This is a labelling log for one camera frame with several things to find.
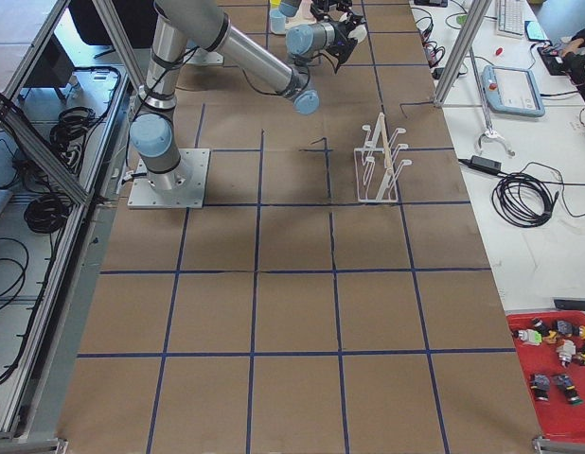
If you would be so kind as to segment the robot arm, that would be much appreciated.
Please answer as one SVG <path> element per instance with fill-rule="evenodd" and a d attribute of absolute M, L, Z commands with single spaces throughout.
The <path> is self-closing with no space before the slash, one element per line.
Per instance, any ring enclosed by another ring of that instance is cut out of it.
<path fill-rule="evenodd" d="M 157 23 L 145 83 L 140 87 L 129 137 L 146 168 L 150 189 L 168 193 L 187 186 L 194 174 L 175 141 L 173 113 L 179 81 L 194 81 L 196 101 L 215 89 L 222 98 L 239 100 L 240 90 L 225 78 L 239 68 L 235 84 L 256 77 L 265 96 L 288 99 L 300 114 L 314 113 L 319 95 L 310 80 L 309 64 L 321 52 L 343 65 L 367 36 L 364 17 L 349 1 L 313 1 L 315 21 L 286 33 L 287 58 L 282 61 L 238 30 L 213 1 L 157 1 Z"/>
<path fill-rule="evenodd" d="M 286 17 L 293 17 L 298 12 L 301 3 L 301 0 L 281 0 L 278 10 Z M 315 18 L 319 18 L 320 15 L 334 9 L 342 12 L 349 11 L 352 6 L 352 0 L 311 0 L 310 12 Z"/>

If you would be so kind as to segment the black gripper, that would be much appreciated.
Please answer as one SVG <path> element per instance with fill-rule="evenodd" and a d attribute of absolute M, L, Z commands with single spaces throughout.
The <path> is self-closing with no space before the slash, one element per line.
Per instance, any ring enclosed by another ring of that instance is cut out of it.
<path fill-rule="evenodd" d="M 351 12 L 352 6 L 352 0 L 312 0 L 310 13 L 315 19 L 327 19 L 334 10 Z"/>
<path fill-rule="evenodd" d="M 347 62 L 357 45 L 357 40 L 350 38 L 349 34 L 363 24 L 364 17 L 353 11 L 345 12 L 342 15 L 342 21 L 333 24 L 335 34 L 333 41 L 329 45 L 329 55 L 337 60 L 334 67 L 335 71 L 338 71 Z"/>

